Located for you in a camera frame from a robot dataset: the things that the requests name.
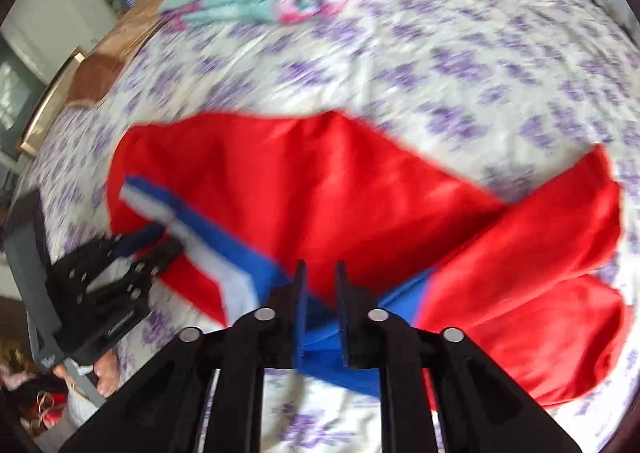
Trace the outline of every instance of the blue stripe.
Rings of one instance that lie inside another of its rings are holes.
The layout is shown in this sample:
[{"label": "blue stripe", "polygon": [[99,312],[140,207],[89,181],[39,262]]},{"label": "blue stripe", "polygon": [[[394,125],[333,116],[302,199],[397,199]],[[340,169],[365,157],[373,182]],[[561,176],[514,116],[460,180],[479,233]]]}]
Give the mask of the blue stripe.
[{"label": "blue stripe", "polygon": [[239,269],[245,270],[253,280],[261,304],[267,302],[271,289],[290,282],[285,272],[274,261],[229,236],[166,189],[153,186],[137,176],[127,176],[126,184],[166,205],[174,212],[175,217],[196,233],[207,246]]}]

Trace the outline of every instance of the bed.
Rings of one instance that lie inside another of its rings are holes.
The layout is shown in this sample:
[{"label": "bed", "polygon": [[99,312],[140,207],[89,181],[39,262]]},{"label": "bed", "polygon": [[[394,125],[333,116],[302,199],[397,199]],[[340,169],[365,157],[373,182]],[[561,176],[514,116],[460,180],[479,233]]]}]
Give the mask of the bed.
[{"label": "bed", "polygon": [[[590,0],[352,0],[298,26],[161,29],[100,107],[63,110],[24,187],[42,192],[56,258],[108,227],[106,173],[134,123],[341,109],[508,202],[603,143],[625,187],[625,235],[598,274],[637,313],[639,69],[636,45]],[[180,328],[219,327],[161,283],[150,300],[150,316],[119,343],[123,381]],[[638,417],[623,417],[638,399],[639,335],[636,319],[607,380],[551,411],[584,453],[632,451]],[[380,449],[375,399],[276,370],[264,400],[263,451]],[[70,410],[78,422],[92,412],[73,396]]]}]

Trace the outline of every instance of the red object on floor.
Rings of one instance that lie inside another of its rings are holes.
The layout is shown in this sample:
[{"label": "red object on floor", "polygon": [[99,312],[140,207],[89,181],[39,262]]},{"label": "red object on floor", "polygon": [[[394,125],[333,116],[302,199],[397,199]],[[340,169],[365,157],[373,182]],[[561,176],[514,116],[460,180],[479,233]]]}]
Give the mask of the red object on floor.
[{"label": "red object on floor", "polygon": [[[334,266],[385,293],[434,268],[414,325],[462,328],[540,404],[593,389],[615,365],[631,311],[588,273],[620,236],[620,187],[596,146],[508,206],[337,112],[305,119],[200,114],[131,128],[114,154],[114,232],[147,220],[127,177],[171,192],[245,248],[332,303]],[[220,282],[177,260],[165,283],[225,321]]]}]

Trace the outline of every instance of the mattress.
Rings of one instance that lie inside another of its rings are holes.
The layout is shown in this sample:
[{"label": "mattress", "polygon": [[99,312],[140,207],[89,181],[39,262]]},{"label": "mattress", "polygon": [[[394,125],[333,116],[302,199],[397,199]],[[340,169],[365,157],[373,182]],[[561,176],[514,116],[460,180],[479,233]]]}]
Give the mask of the mattress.
[{"label": "mattress", "polygon": [[[162,29],[99,108],[62,112],[25,186],[42,191],[55,259],[107,230],[110,157],[134,123],[340,109],[508,202],[602,143],[625,189],[625,234],[598,274],[637,312],[639,68],[638,49],[588,0],[352,0],[295,26]],[[118,345],[123,380],[180,328],[219,328],[159,282],[150,305]],[[551,411],[584,453],[607,442],[635,392],[639,337],[636,319],[606,381]],[[76,396],[70,410],[80,422],[92,412]],[[266,374],[262,429],[263,451],[380,450],[377,400],[295,372]]]}]

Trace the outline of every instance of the bed sheet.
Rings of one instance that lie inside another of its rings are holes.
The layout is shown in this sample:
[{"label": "bed sheet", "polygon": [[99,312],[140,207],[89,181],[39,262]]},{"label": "bed sheet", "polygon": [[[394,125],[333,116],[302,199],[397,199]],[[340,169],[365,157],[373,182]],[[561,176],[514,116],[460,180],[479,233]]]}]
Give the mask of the bed sheet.
[{"label": "bed sheet", "polygon": [[[110,157],[133,123],[343,109],[509,202],[603,143],[625,186],[625,235],[599,274],[638,313],[639,68],[638,49],[588,0],[352,0],[331,20],[295,26],[163,29],[101,107],[63,111],[25,184],[41,188],[55,259],[108,227]],[[123,379],[183,326],[218,327],[160,283],[150,304],[119,344]],[[584,453],[626,410],[639,337],[636,319],[607,380],[552,411]],[[265,383],[263,451],[380,450],[378,401],[293,372]],[[70,409],[76,420],[91,410],[75,396]]]}]

